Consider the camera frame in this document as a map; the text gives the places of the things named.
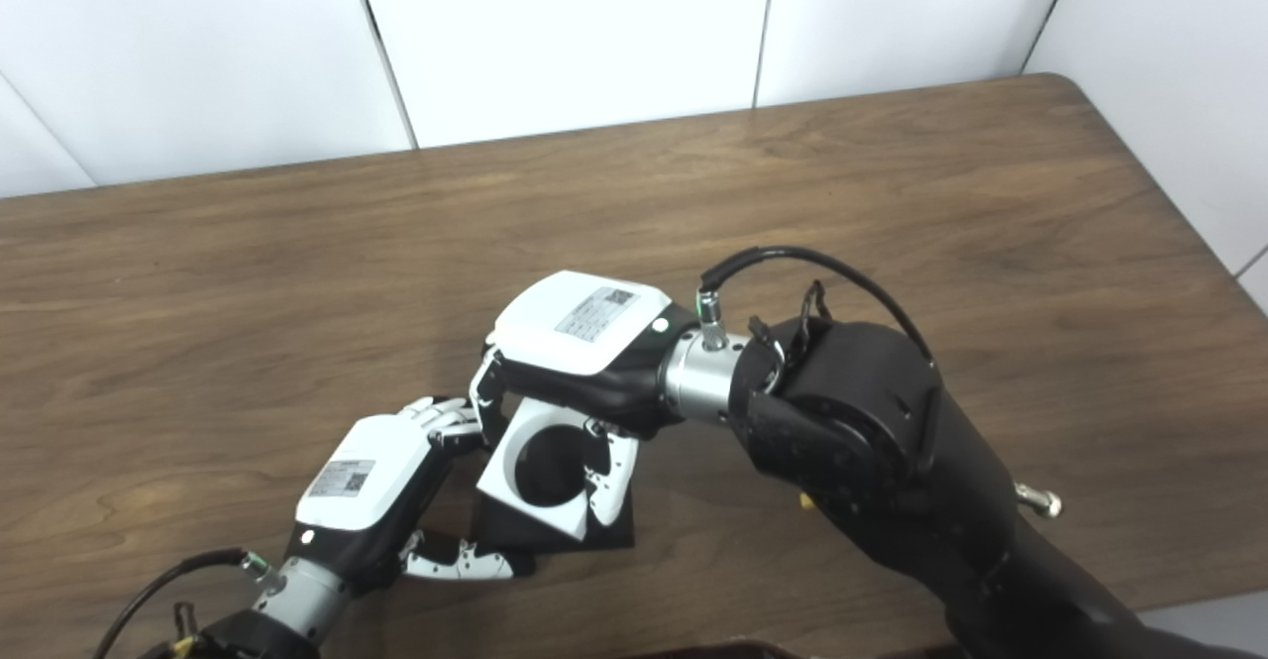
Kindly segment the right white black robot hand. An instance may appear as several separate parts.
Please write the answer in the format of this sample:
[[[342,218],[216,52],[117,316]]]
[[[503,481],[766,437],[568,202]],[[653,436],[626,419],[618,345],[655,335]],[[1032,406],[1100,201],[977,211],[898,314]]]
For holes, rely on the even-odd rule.
[[[670,355],[696,330],[691,310],[656,286],[562,271],[503,307],[470,381],[476,414],[492,433],[481,493],[574,542],[615,523],[639,444],[680,423],[663,388]],[[582,488],[554,504],[526,501],[515,466],[531,438],[576,430],[607,450],[583,468]]]

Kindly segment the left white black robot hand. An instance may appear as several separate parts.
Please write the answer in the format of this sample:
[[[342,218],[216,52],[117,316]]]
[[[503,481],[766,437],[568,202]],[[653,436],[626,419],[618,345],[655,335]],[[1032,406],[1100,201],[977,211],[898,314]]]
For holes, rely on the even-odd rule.
[[[467,398],[426,395],[402,411],[358,419],[301,496],[285,556],[333,573],[358,598],[388,591],[403,575],[533,575],[529,553],[421,528],[454,461],[483,447]]]

